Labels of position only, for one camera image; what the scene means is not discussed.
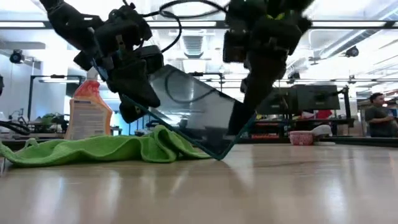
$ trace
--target dark shirt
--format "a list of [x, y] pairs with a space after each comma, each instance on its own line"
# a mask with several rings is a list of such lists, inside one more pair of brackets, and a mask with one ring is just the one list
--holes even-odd
[[[385, 118], [389, 116], [389, 110], [384, 107], [372, 106], [365, 111], [365, 120], [369, 122], [374, 118]], [[391, 138], [397, 136], [397, 126], [393, 121], [381, 123], [369, 123], [372, 137]]]

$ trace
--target green towel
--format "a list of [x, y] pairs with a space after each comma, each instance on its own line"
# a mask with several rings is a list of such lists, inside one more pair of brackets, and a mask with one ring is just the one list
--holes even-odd
[[77, 141], [61, 139], [40, 144], [30, 139], [17, 152], [12, 152], [0, 142], [0, 153], [13, 164], [22, 167], [128, 160], [168, 163], [177, 159], [210, 158], [204, 152], [194, 149], [183, 137], [161, 125], [142, 137], [94, 136]]

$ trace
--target wooden table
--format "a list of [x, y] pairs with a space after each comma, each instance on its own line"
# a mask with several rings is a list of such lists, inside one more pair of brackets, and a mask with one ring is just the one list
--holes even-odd
[[398, 223], [398, 151], [236, 146], [222, 162], [117, 162], [0, 178], [1, 224]]

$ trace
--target pink container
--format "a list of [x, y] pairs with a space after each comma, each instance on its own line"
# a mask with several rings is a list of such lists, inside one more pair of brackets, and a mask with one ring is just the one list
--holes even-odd
[[311, 131], [291, 131], [289, 138], [294, 146], [311, 146], [313, 144]]

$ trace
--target man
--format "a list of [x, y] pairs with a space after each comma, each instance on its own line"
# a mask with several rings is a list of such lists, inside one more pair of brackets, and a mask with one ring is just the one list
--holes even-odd
[[369, 98], [372, 107], [365, 111], [365, 120], [369, 123], [371, 137], [393, 138], [398, 137], [398, 125], [387, 108], [383, 107], [384, 95], [374, 93]]

